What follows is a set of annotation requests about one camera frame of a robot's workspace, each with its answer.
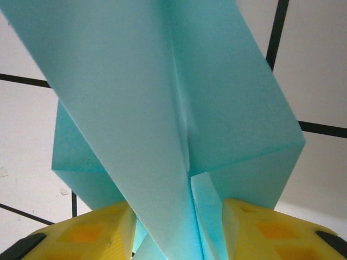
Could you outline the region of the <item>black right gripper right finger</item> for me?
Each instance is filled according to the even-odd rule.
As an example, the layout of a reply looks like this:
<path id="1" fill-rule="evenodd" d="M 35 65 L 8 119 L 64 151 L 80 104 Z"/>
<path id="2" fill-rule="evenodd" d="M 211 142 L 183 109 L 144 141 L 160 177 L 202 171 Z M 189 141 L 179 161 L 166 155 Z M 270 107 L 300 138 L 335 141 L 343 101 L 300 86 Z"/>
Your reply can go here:
<path id="1" fill-rule="evenodd" d="M 347 241 L 306 220 L 225 199 L 222 227 L 228 260 L 347 260 Z"/>

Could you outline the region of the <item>teal square paper sheet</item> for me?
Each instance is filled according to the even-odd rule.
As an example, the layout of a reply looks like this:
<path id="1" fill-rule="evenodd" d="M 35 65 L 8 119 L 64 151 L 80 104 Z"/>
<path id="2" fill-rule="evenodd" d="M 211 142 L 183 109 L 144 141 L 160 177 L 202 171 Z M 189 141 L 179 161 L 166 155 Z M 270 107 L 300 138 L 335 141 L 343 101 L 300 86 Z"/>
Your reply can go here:
<path id="1" fill-rule="evenodd" d="M 227 260 L 222 203 L 273 209 L 305 145 L 234 0 L 0 0 L 148 231 L 139 260 Z"/>

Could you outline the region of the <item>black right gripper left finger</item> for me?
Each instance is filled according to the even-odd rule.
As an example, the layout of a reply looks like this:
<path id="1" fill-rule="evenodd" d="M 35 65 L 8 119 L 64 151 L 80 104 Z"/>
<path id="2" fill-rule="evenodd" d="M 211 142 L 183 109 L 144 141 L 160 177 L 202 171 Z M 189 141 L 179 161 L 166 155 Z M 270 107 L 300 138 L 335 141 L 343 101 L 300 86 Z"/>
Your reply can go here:
<path id="1" fill-rule="evenodd" d="M 0 260 L 131 260 L 136 215 L 125 201 L 39 229 Z"/>

